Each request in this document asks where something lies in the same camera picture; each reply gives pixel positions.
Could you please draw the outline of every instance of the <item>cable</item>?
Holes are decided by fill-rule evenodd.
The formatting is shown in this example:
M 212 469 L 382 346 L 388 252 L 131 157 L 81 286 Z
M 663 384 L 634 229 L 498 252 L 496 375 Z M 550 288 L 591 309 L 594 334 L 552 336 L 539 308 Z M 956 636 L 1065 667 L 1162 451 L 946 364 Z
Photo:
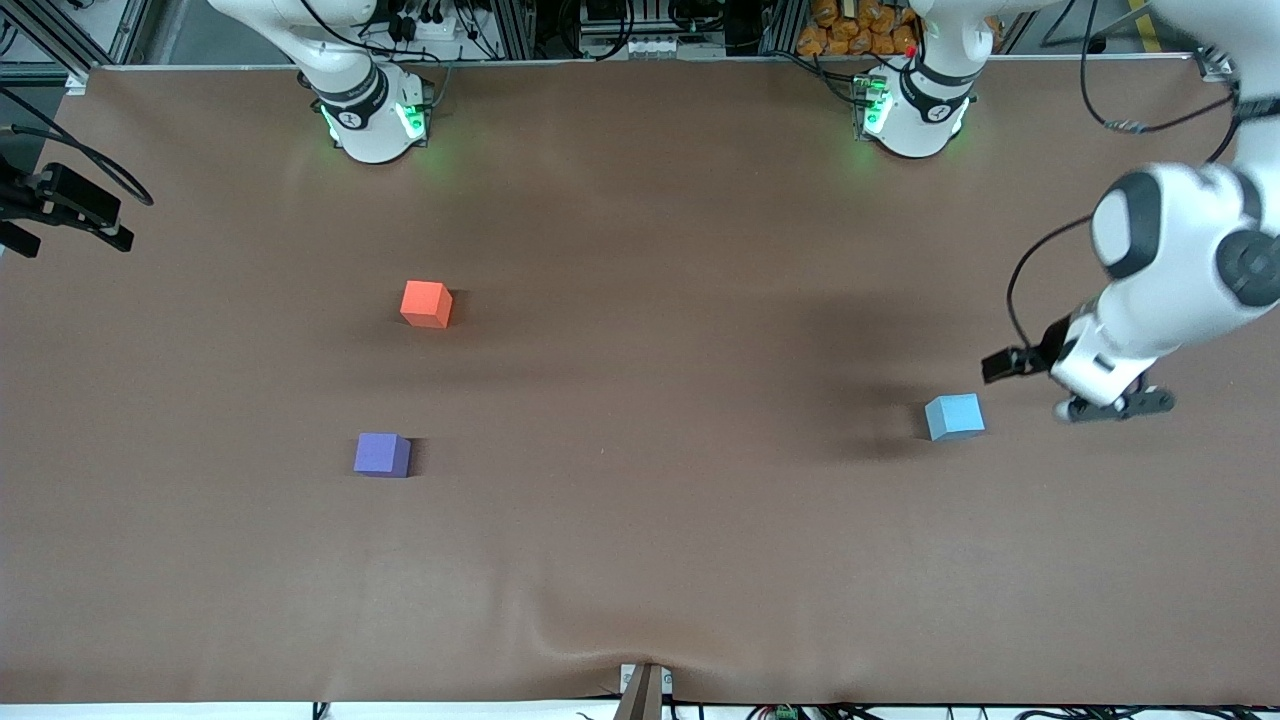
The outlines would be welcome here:
M 462 22 L 463 27 L 466 27 L 467 37 L 471 42 L 490 60 L 499 60 L 500 58 L 498 56 L 498 51 L 493 47 L 493 45 L 489 45 L 489 38 L 484 33 L 484 27 L 480 24 L 480 19 L 476 17 L 476 9 L 471 5 L 471 1 L 456 0 L 453 3 L 453 8 L 458 13 L 458 20 Z M 467 18 L 462 17 L 463 8 L 466 8 L 467 14 L 471 17 L 470 26 L 467 24 Z
M 835 95 L 836 97 L 844 100 L 845 102 L 849 102 L 850 105 L 855 105 L 855 106 L 858 105 L 856 100 L 854 100 L 849 95 L 845 95 L 844 92 L 840 91 L 838 87 L 836 87 L 836 83 L 832 82 L 831 77 L 827 76 L 827 70 L 822 69 L 822 65 L 818 63 L 818 56 L 817 55 L 814 55 L 814 58 L 813 58 L 813 69 L 818 74 L 818 77 L 822 78 L 823 85 L 827 86 L 827 90 L 829 90 L 832 95 Z
M 579 50 L 577 42 L 575 42 L 573 40 L 570 38 L 568 29 L 573 26 L 575 22 L 581 23 L 581 20 L 580 19 L 575 20 L 575 19 L 570 18 L 568 23 L 564 22 L 564 19 L 568 15 L 568 12 L 572 9 L 572 6 L 573 6 L 573 0 L 562 0 L 561 1 L 561 12 L 559 12 L 559 17 L 557 18 L 557 20 L 559 20 L 561 42 L 564 44 L 564 49 L 568 50 L 568 54 L 572 58 L 580 59 L 580 58 L 582 58 L 582 51 Z
M 1009 275 L 1009 288 L 1005 290 L 1005 307 L 1009 310 L 1009 322 L 1014 324 L 1014 332 L 1018 333 L 1018 340 L 1023 343 L 1024 350 L 1027 351 L 1032 350 L 1032 341 L 1027 337 L 1027 331 L 1023 329 L 1023 324 L 1018 320 L 1018 310 L 1014 309 L 1014 288 L 1018 287 L 1018 278 L 1023 274 L 1023 268 L 1027 265 L 1027 261 L 1030 260 L 1032 255 L 1034 255 L 1037 250 L 1048 245 L 1050 241 L 1052 241 L 1053 238 L 1066 234 L 1074 231 L 1075 228 L 1083 225 L 1084 223 L 1088 223 L 1092 218 L 1093 214 L 1091 213 L 1088 215 L 1084 215 L 1083 218 L 1076 218 L 1070 223 L 1066 223 L 1065 225 L 1060 225 L 1057 229 L 1037 240 L 1034 245 L 1028 247 L 1027 252 L 1023 252 L 1023 256 L 1018 259 L 1018 264 L 1014 265 L 1014 273 Z M 1029 720 L 1030 717 L 1050 717 L 1052 720 L 1076 720 L 1075 716 L 1056 715 L 1043 710 L 1028 710 L 1027 712 L 1018 715 L 1018 720 Z
M 462 59 L 462 49 L 460 47 L 458 60 L 461 59 Z M 449 63 L 449 69 L 444 70 L 444 82 L 440 83 L 440 91 L 435 94 L 435 100 L 431 100 L 433 110 L 439 108 L 440 102 L 444 101 L 444 92 L 449 90 L 449 78 L 453 77 L 453 67 L 458 64 L 458 60 L 453 60 L 452 63 Z
M 1057 19 L 1053 20 L 1053 24 L 1051 24 L 1048 27 L 1048 32 L 1046 32 L 1043 36 L 1041 36 L 1041 47 L 1048 47 L 1050 46 L 1048 45 L 1050 44 L 1050 37 L 1052 37 L 1053 33 L 1057 32 L 1057 28 L 1062 26 L 1062 20 L 1066 19 L 1066 14 L 1070 13 L 1071 8 L 1074 8 L 1074 6 L 1075 6 L 1075 0 L 1066 0 L 1066 6 L 1062 8 L 1061 14 L 1059 14 Z
M 316 13 L 316 9 L 311 6 L 310 0 L 298 0 L 298 1 L 302 3 L 302 6 L 306 8 L 307 14 L 311 15 L 311 19 L 314 19 L 320 26 L 321 29 L 324 29 L 329 35 L 332 35 L 335 40 L 340 41 L 342 44 L 349 45 L 352 47 L 360 47 L 361 50 L 369 50 L 370 53 L 374 53 L 374 51 L 383 51 L 383 53 L 385 53 L 387 51 L 385 47 L 378 47 L 378 46 L 367 45 L 367 44 L 364 44 L 364 42 L 356 42 L 355 40 L 351 40 L 349 37 L 343 37 L 342 35 L 338 33 L 338 31 L 335 31 L 332 27 L 329 27 L 329 23 L 324 22 L 324 19 L 320 17 L 320 14 Z M 442 60 L 439 58 L 436 58 L 431 53 L 428 53 L 426 50 L 404 50 L 404 53 L 402 53 L 402 54 L 403 55 L 417 55 L 419 58 L 421 58 L 424 60 L 431 60 L 433 63 L 438 63 L 438 64 L 442 63 Z
M 1143 36 L 1138 31 L 1116 31 L 1116 32 L 1108 32 L 1108 33 L 1096 32 L 1096 33 L 1093 33 L 1093 38 L 1094 40 L 1098 40 L 1098 38 L 1106 38 L 1106 40 L 1142 40 Z M 1048 45 L 1044 45 L 1043 47 L 1062 47 L 1065 45 L 1079 45 L 1083 40 L 1084 40 L 1083 35 L 1073 35 L 1073 36 L 1069 36 L 1069 37 L 1055 37 L 1053 40 L 1051 40 L 1048 42 Z M 1166 53 L 1167 51 L 1192 53 L 1193 50 L 1196 50 L 1196 46 L 1185 45 L 1185 44 L 1180 42 L 1178 38 L 1172 38 L 1172 40 L 1167 40 L 1166 38 L 1166 40 L 1161 41 L 1161 44 L 1165 47 Z
M 0 42 L 4 42 L 4 47 L 0 49 L 0 55 L 6 55 L 10 50 L 13 50 L 13 44 L 17 41 L 18 41 L 18 28 L 14 27 L 9 20 L 4 20 L 4 29 L 0 31 Z
M 1228 100 L 1229 101 L 1235 100 L 1238 92 L 1239 92 L 1239 88 L 1235 87 L 1235 86 L 1233 86 L 1231 87 L 1231 95 L 1230 95 L 1230 97 L 1228 97 Z M 1231 124 L 1228 126 L 1226 135 L 1222 136 L 1222 141 L 1217 145 L 1217 147 L 1213 149 L 1213 152 L 1210 154 L 1210 156 L 1204 160 L 1203 164 L 1210 165 L 1210 164 L 1216 163 L 1219 160 L 1219 158 L 1221 158 L 1222 154 L 1226 152 L 1226 149 L 1231 145 L 1231 140 L 1235 138 L 1235 132 L 1238 129 L 1240 129 L 1239 120 L 1236 120 L 1235 118 L 1231 118 Z M 1083 225 L 1084 223 L 1089 222 L 1092 218 L 1093 218 L 1092 213 L 1088 214 L 1088 215 L 1085 215 L 1085 217 L 1083 217 L 1083 218 L 1076 218 L 1076 219 L 1071 220 L 1070 223 L 1068 223 L 1068 224 L 1065 224 L 1065 225 L 1062 225 L 1062 227 L 1060 227 L 1060 228 L 1050 232 L 1047 236 L 1044 236 L 1044 237 L 1039 238 L 1038 241 L 1036 241 L 1036 243 L 1032 245 L 1030 247 L 1028 247 L 1027 252 L 1024 252 L 1023 256 L 1018 260 L 1018 265 L 1014 266 L 1014 273 L 1009 277 L 1009 288 L 1005 291 L 1005 307 L 1009 309 L 1009 320 L 1014 324 L 1014 332 L 1018 333 L 1018 340 L 1021 341 L 1023 347 L 1025 350 L 1028 350 L 1028 351 L 1032 350 L 1030 340 L 1028 340 L 1027 332 L 1023 329 L 1021 323 L 1018 322 L 1018 311 L 1014 310 L 1014 287 L 1018 286 L 1018 277 L 1021 274 L 1023 266 L 1027 265 L 1027 261 L 1030 259 L 1032 255 L 1036 254 L 1037 250 L 1039 250 L 1041 247 L 1044 247 L 1055 237 L 1059 237 L 1059 236 L 1061 236 L 1061 234 L 1064 234 L 1066 232 L 1070 232 L 1070 231 L 1073 231 L 1073 229 Z M 1115 710 L 1108 710 L 1107 711 L 1108 712 L 1107 716 L 1093 715 L 1093 719 L 1094 720 L 1129 720 L 1134 715 L 1137 715 L 1137 714 L 1139 714 L 1139 712 L 1142 712 L 1144 710 L 1148 710 L 1148 708 L 1149 708 L 1149 706 L 1132 706 L 1132 707 L 1125 708 L 1121 712 L 1116 712 Z M 1051 720 L 1078 720 L 1080 717 L 1080 715 L 1075 714 L 1076 711 L 1074 708 L 1065 708 L 1065 711 L 1068 712 L 1068 715 L 1051 714 L 1051 712 L 1047 712 L 1044 710 L 1028 710 L 1027 712 L 1020 714 L 1016 717 L 1016 720 L 1029 720 L 1030 717 L 1050 717 Z M 1096 710 L 1091 707 L 1091 708 L 1087 708 L 1084 712 L 1087 715 L 1091 715 L 1091 714 L 1096 712 Z M 1215 712 L 1208 712 L 1208 714 L 1210 715 L 1215 715 Z M 1224 716 L 1224 715 L 1215 715 L 1215 716 L 1219 717 L 1219 720 L 1238 720 L 1238 719 L 1234 719 L 1231 716 Z
M 147 192 L 147 188 L 138 182 L 138 178 L 133 177 L 123 165 L 109 158 L 108 155 L 84 145 L 83 142 L 76 140 L 76 136 L 67 132 L 67 128 L 58 124 L 52 118 L 40 111 L 38 108 L 27 102 L 19 97 L 15 92 L 8 87 L 0 86 L 0 95 L 4 95 L 9 100 L 14 101 L 23 110 L 31 113 L 32 117 L 40 122 L 49 126 L 49 131 L 42 131 L 38 128 L 28 128 L 23 126 L 13 126 L 12 129 L 17 135 L 31 135 L 36 137 L 44 137 L 45 140 L 51 140 L 54 142 L 60 142 L 63 145 L 74 147 L 79 150 L 91 163 L 99 167 L 106 177 L 111 178 L 111 182 L 124 188 L 125 192 L 132 195 L 138 202 L 143 205 L 155 205 L 155 199 Z
M 1219 100 L 1216 102 L 1211 102 L 1211 104 L 1201 108 L 1199 110 L 1194 110 L 1194 111 L 1188 113 L 1188 114 L 1185 114 L 1185 115 L 1183 115 L 1180 118 L 1176 118 L 1174 120 L 1169 120 L 1166 123 L 1158 123 L 1158 124 L 1153 124 L 1153 126 L 1148 126 L 1148 124 L 1140 123 L 1138 120 L 1129 120 L 1129 119 L 1125 119 L 1125 120 L 1108 120 L 1108 119 L 1103 118 L 1098 113 L 1097 108 L 1093 106 L 1093 100 L 1089 97 L 1089 86 L 1088 86 L 1088 77 L 1087 77 L 1087 72 L 1088 70 L 1085 69 L 1087 65 L 1088 65 L 1088 60 L 1089 60 L 1089 41 L 1093 40 L 1093 37 L 1094 37 L 1094 33 L 1093 33 L 1093 22 L 1097 18 L 1097 14 L 1098 14 L 1098 0 L 1093 0 L 1089 4 L 1089 19 L 1084 23 L 1084 41 L 1080 44 L 1080 97 L 1084 100 L 1084 109 L 1089 111 L 1089 115 L 1092 115 L 1093 119 L 1100 126 L 1102 126 L 1102 127 L 1105 127 L 1107 129 L 1115 131 L 1115 132 L 1123 132 L 1123 133 L 1129 133 L 1129 135 L 1147 135 L 1147 133 L 1152 133 L 1152 132 L 1165 131 L 1165 129 L 1169 129 L 1171 127 L 1180 126 L 1180 124 L 1183 124 L 1183 123 L 1185 123 L 1188 120 L 1193 120 L 1193 119 L 1196 119 L 1196 118 L 1198 118 L 1201 115 L 1204 115 L 1207 113 L 1211 113 L 1211 111 L 1221 108 L 1222 105 L 1226 105 L 1228 102 L 1230 102 L 1233 100 L 1233 96 L 1228 96 L 1228 97 L 1224 97 L 1222 100 Z
M 1231 124 L 1228 126 L 1226 135 L 1222 136 L 1222 142 L 1220 142 L 1217 147 L 1213 149 L 1213 152 L 1208 156 L 1208 159 L 1204 160 L 1206 165 L 1212 165 L 1213 163 L 1217 163 L 1217 159 L 1221 158 L 1224 152 L 1226 152 L 1226 149 L 1230 147 L 1231 141 L 1235 140 L 1235 131 L 1238 129 L 1240 129 L 1240 122 L 1236 120 L 1235 118 L 1231 118 Z
M 671 23 L 675 24 L 677 28 L 680 28 L 682 32 L 712 32 L 724 27 L 726 5 L 719 4 L 721 8 L 719 14 L 716 15 L 716 18 L 713 18 L 712 20 L 699 27 L 696 24 L 698 20 L 694 19 L 692 15 L 690 15 L 689 19 L 680 19 L 680 17 L 676 13 L 676 6 L 678 4 L 680 0 L 671 0 L 667 3 L 667 19 L 669 19 Z
M 631 41 L 631 33 L 635 31 L 636 9 L 631 5 L 631 0 L 618 0 L 618 4 L 622 6 L 621 17 L 618 17 L 618 40 L 608 53 L 595 59 L 596 63 L 608 60 L 621 53 L 627 46 L 627 42 Z
M 874 53 L 865 53 L 864 51 L 863 55 L 869 55 L 869 56 L 874 58 L 877 63 L 884 65 L 886 68 L 888 68 L 888 69 L 891 69 L 891 70 L 893 70 L 896 73 L 910 73 L 911 72 L 911 59 L 910 58 L 904 58 L 902 67 L 901 68 L 895 68 L 893 65 L 888 64 L 888 60 L 886 60 L 884 58 L 881 58 L 879 55 L 877 55 Z
M 795 63 L 796 65 L 799 65 L 800 68 L 803 68 L 804 72 L 806 72 L 806 73 L 809 73 L 809 74 L 812 74 L 814 77 L 818 77 L 818 74 L 819 74 L 817 70 L 813 69 L 813 65 L 810 65 L 809 63 L 804 61 L 804 58 L 801 58 L 800 55 L 796 55 L 795 53 L 787 53 L 786 50 L 769 50 L 764 55 L 765 56 L 776 55 L 778 58 L 786 58 L 787 60 L 791 60 L 792 63 Z M 817 60 L 818 60 L 818 58 L 815 55 L 814 56 L 814 61 L 817 61 Z M 840 74 L 840 73 L 826 73 L 826 74 L 831 79 L 841 81 L 841 82 L 851 82 L 854 79 L 854 76 L 846 76 L 846 74 Z

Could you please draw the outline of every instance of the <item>brown table surface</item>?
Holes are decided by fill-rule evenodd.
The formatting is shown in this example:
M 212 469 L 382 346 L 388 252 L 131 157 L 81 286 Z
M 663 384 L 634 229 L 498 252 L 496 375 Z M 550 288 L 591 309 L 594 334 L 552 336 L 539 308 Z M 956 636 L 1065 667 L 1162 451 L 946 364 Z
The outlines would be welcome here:
M 589 696 L 653 659 L 700 701 L 1280 702 L 1277 318 L 1161 361 L 1164 418 L 980 387 L 1018 255 L 1225 127 L 1108 133 L 1075 72 L 993 64 L 906 161 L 786 64 L 468 68 L 387 167 L 292 72 L 96 73 L 60 118 L 157 202 L 129 255 L 3 261 L 0 698 Z M 456 327 L 399 320 L 408 278 Z M 1080 232 L 1024 279 L 1038 334 L 1105 278 Z M 972 391 L 986 437 L 920 439 Z M 367 430 L 412 479 L 351 471 Z

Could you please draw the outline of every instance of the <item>metal frame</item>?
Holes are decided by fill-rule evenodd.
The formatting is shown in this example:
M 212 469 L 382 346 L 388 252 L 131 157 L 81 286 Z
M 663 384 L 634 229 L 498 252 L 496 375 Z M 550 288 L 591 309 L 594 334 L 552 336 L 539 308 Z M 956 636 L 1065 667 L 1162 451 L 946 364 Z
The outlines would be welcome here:
M 800 40 L 800 31 L 809 23 L 809 0 L 778 0 L 769 17 L 769 27 L 760 36 L 759 53 L 791 51 Z
M 93 38 L 79 24 L 47 0 L 0 0 L 0 13 L 55 63 L 61 65 L 67 74 L 81 82 L 88 78 L 88 72 L 92 68 L 111 61 L 111 58 L 93 42 Z M 44 69 L 41 74 L 56 73 Z
M 128 61 L 155 6 L 151 0 L 127 0 L 110 47 L 104 49 L 51 0 L 0 0 L 0 15 L 50 58 L 49 63 L 0 64 L 0 76 L 17 85 L 60 85 L 69 78 L 68 87 L 83 87 L 93 68 Z
M 1144 18 L 1149 14 L 1151 14 L 1151 4 L 1143 4 L 1140 8 L 1135 10 L 1129 10 L 1128 13 L 1116 18 L 1115 20 L 1107 23 L 1106 27 L 1094 31 L 1093 35 L 1100 37 L 1106 37 L 1129 23 L 1138 22 L 1138 18 Z
M 493 0 L 493 14 L 508 60 L 534 59 L 535 12 L 524 0 Z

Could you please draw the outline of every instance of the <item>cube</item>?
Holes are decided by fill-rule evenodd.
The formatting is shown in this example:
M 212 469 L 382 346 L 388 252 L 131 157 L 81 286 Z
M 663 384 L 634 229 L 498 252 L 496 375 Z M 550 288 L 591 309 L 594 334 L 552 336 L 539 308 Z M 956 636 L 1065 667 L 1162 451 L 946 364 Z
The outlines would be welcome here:
M 938 396 L 924 406 L 924 418 L 933 441 L 966 439 L 987 429 L 974 393 Z
M 444 283 L 426 281 L 404 283 L 401 315 L 415 328 L 447 328 L 451 310 L 453 310 L 453 296 Z
M 396 433 L 360 433 L 356 471 L 366 478 L 407 478 L 410 442 Z

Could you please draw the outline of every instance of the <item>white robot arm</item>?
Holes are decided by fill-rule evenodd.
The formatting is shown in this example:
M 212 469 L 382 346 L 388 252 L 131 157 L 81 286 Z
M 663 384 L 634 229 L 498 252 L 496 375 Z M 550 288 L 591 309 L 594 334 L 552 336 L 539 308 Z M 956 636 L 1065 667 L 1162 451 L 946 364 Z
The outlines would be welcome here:
M 320 97 L 334 142 L 353 159 L 385 163 L 425 141 L 430 102 L 424 100 L 422 79 L 390 63 L 374 61 L 355 37 L 343 42 L 330 33 L 349 33 L 351 26 L 366 22 L 374 13 L 374 0 L 210 4 L 257 31 L 298 65 Z
M 1161 413 L 1148 388 L 1160 357 L 1226 334 L 1280 302 L 1280 0 L 1155 0 L 1172 24 L 1225 50 L 1239 76 L 1231 165 L 1157 164 L 1116 181 L 1093 218 L 1111 284 L 1050 325 L 1036 347 L 983 361 L 987 382 L 1048 372 L 1069 421 Z
M 969 91 L 995 45 L 987 18 L 1055 0 L 911 0 L 924 35 L 914 58 L 872 70 L 861 132 L 904 158 L 927 158 L 960 132 Z

